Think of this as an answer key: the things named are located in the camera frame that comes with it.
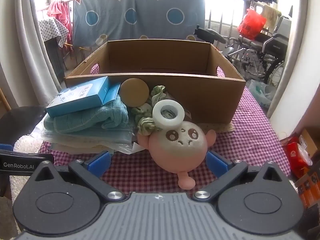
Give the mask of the pink round plush toy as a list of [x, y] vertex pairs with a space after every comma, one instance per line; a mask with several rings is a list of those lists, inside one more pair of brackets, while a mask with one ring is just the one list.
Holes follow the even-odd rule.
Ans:
[[177, 128], [153, 131], [150, 135], [139, 133], [137, 141], [150, 152], [159, 167], [177, 175], [181, 189], [191, 190], [196, 182], [188, 172], [204, 161], [208, 149], [215, 144], [216, 137], [216, 132], [212, 129], [204, 133], [196, 124], [183, 121]]

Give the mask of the teal knitted cloth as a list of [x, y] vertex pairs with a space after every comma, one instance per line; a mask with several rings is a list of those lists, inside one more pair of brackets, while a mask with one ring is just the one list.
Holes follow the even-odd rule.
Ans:
[[95, 107], [62, 116], [46, 116], [44, 128], [56, 133], [74, 133], [100, 125], [102, 129], [125, 127], [129, 123], [126, 105], [120, 96], [101, 107]]

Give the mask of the blue carton box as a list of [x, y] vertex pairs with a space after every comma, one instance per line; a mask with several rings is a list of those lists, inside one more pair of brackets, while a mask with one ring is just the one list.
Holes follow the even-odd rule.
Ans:
[[101, 107], [116, 99], [120, 83], [100, 77], [62, 90], [46, 107], [54, 118], [90, 108]]

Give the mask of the pink checkered tablecloth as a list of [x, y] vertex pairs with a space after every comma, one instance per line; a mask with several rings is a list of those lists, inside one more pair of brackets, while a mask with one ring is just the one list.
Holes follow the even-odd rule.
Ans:
[[[191, 106], [192, 112], [214, 116], [213, 109], [225, 111], [226, 107], [220, 106], [211, 96], [231, 100], [221, 85], [209, 85], [204, 77], [178, 76], [173, 80], [178, 90], [173, 96], [180, 104]], [[238, 88], [236, 92], [242, 92], [242, 97], [232, 119], [235, 130], [218, 133], [213, 150], [229, 160], [240, 159], [253, 166], [273, 160], [285, 175], [289, 175], [289, 162], [263, 110], [247, 88]], [[176, 175], [158, 167], [148, 151], [132, 155], [116, 153], [102, 179], [125, 193], [180, 190]]]

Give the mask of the tan round cushion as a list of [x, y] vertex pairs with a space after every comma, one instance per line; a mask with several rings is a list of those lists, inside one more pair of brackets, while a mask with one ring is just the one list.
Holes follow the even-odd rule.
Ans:
[[141, 79], [127, 79], [120, 85], [119, 95], [126, 106], [139, 107], [148, 100], [149, 87]]

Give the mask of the black chair seat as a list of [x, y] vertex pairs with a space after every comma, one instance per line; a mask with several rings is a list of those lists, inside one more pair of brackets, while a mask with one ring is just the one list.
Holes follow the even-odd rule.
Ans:
[[18, 107], [1, 117], [1, 144], [14, 146], [23, 135], [30, 134], [46, 114], [43, 106]]

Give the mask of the brown cardboard box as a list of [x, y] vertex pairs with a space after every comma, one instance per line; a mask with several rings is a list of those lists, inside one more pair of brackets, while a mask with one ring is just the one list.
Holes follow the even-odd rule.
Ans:
[[236, 68], [210, 43], [188, 40], [108, 41], [66, 77], [67, 87], [108, 76], [164, 85], [197, 123], [231, 122], [245, 88]]

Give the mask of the grey curtain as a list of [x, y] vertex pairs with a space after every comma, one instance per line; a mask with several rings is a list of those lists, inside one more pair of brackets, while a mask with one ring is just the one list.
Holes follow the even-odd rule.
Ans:
[[40, 105], [48, 106], [61, 91], [41, 36], [33, 0], [15, 0], [17, 35], [26, 70]]

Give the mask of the wheelchair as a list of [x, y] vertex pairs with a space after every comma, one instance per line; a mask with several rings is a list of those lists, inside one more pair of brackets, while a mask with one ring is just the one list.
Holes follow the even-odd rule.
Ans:
[[234, 66], [243, 69], [252, 77], [267, 85], [278, 87], [284, 71], [284, 61], [289, 42], [291, 19], [280, 16], [273, 33], [259, 33], [250, 40], [243, 36], [222, 36], [213, 29], [196, 27], [194, 34], [199, 39], [213, 44], [224, 44], [223, 56]]

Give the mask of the polka dot cloth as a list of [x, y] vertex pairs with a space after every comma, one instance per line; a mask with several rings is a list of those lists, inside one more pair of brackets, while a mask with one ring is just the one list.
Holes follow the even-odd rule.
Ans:
[[56, 18], [49, 17], [39, 20], [39, 28], [44, 42], [55, 38], [60, 48], [63, 48], [69, 35], [68, 29]]

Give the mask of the red plastic bag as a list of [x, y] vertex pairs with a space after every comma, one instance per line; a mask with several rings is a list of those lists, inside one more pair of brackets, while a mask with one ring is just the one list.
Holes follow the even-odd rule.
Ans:
[[254, 9], [247, 9], [247, 12], [238, 26], [241, 36], [253, 40], [263, 29], [267, 19], [257, 13]]

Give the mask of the pink hanging garment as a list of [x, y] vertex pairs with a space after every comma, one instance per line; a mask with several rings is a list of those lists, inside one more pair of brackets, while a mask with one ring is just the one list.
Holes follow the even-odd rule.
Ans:
[[47, 15], [57, 19], [64, 27], [67, 28], [69, 34], [67, 36], [67, 42], [72, 42], [72, 24], [70, 19], [70, 11], [67, 3], [63, 1], [54, 1], [50, 3]]

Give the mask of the blue patterned hanging blanket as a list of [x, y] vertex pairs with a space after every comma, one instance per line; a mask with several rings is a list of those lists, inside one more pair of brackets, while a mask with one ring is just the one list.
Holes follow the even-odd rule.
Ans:
[[139, 38], [196, 40], [205, 24], [205, 0], [74, 0], [73, 44]]

